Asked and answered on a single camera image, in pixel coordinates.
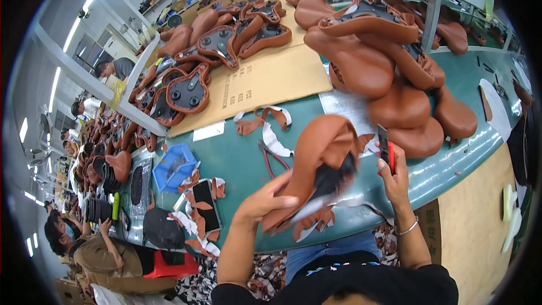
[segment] smartphone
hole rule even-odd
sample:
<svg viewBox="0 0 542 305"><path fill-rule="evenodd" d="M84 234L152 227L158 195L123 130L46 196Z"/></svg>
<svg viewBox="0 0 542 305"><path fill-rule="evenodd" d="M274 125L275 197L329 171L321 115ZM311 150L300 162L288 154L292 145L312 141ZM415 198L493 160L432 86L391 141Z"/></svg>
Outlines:
<svg viewBox="0 0 542 305"><path fill-rule="evenodd" d="M205 201L213 207L212 210L198 210L198 213L205 219L205 232L209 233L220 230L222 225L220 223L220 217L218 216L218 210L216 210L215 201L213 200L211 181L208 179L201 180L192 188L192 190L196 202Z"/></svg>
<svg viewBox="0 0 542 305"><path fill-rule="evenodd" d="M124 211L124 207L120 208L120 214L119 214L120 221L123 224L124 231L128 232L130 230L130 218L126 215L126 211Z"/></svg>

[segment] cardboard sheet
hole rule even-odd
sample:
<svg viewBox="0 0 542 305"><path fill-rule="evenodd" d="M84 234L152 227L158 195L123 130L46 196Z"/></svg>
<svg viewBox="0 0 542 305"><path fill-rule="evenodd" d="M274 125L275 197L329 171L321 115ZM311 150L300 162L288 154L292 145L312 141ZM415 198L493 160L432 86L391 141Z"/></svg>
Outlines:
<svg viewBox="0 0 542 305"><path fill-rule="evenodd" d="M292 31L292 41L287 45L289 47L297 46L304 44L303 37L307 31L303 30L301 27L296 24L294 19L295 8L288 4L286 0L280 0L282 3L282 8L286 10L286 15L280 19L280 23L284 26L287 26Z"/></svg>
<svg viewBox="0 0 542 305"><path fill-rule="evenodd" d="M221 66L211 72L210 102L203 112L186 116L170 137L252 111L332 90L318 54L305 44L264 49L241 60L237 71Z"/></svg>

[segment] white t-shirt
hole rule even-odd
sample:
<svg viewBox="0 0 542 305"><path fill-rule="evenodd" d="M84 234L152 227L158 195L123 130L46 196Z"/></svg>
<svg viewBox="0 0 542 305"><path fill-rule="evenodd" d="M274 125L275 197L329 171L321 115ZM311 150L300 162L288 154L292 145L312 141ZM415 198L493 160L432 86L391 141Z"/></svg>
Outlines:
<svg viewBox="0 0 542 305"><path fill-rule="evenodd" d="M83 111L83 115L89 119L98 118L98 112L100 112L100 104L101 104L101 100L98 100L96 98L86 99L83 102L83 106L85 107L85 110Z"/></svg>

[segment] pliers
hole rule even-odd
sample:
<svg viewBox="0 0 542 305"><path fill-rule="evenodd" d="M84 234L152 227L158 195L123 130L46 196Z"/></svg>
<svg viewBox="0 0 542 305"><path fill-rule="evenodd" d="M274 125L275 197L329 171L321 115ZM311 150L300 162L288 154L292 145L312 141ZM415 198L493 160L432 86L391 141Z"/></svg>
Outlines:
<svg viewBox="0 0 542 305"><path fill-rule="evenodd" d="M275 179L275 175L273 174L273 171L271 171L271 166L269 166L269 158L267 157L267 154L269 153L276 161L278 161L279 163L282 164L282 166L284 166L287 170L290 169L290 166L288 166L288 164L282 160L279 156L277 156L276 154L274 154L273 152L271 152L271 150L269 149L269 147L267 147L267 145L263 142L263 140L259 139L258 140L258 147L260 148L260 150L262 151L263 153L263 159L265 160L266 162L266 167L267 167L267 172L269 173L269 176L271 177L271 179Z"/></svg>

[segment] black hair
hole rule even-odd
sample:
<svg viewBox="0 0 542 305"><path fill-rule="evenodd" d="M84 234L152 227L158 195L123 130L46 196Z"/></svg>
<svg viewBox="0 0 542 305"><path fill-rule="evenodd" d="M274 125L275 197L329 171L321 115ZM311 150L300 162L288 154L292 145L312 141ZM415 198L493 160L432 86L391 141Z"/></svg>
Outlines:
<svg viewBox="0 0 542 305"><path fill-rule="evenodd" d="M62 131L60 131L60 140L65 140L66 139L66 136L65 136L65 133L68 132L69 130L67 128L63 128Z"/></svg>
<svg viewBox="0 0 542 305"><path fill-rule="evenodd" d="M76 101L73 104L71 104L71 114L74 117L77 117L79 115L79 104L80 103L81 103L80 101Z"/></svg>
<svg viewBox="0 0 542 305"><path fill-rule="evenodd" d="M62 246L59 240L64 234L61 233L55 226L55 224L58 222L59 215L60 212L58 212L57 210L52 210L49 214L49 217L47 217L47 221L45 222L43 230L45 232L45 238L47 238L47 241L51 246L51 250L57 256L63 256L65 254L64 246Z"/></svg>
<svg viewBox="0 0 542 305"><path fill-rule="evenodd" d="M106 62L105 60L103 62L99 62L98 64L94 65L94 76L96 78L100 78L100 75L105 70L106 65L109 62Z"/></svg>

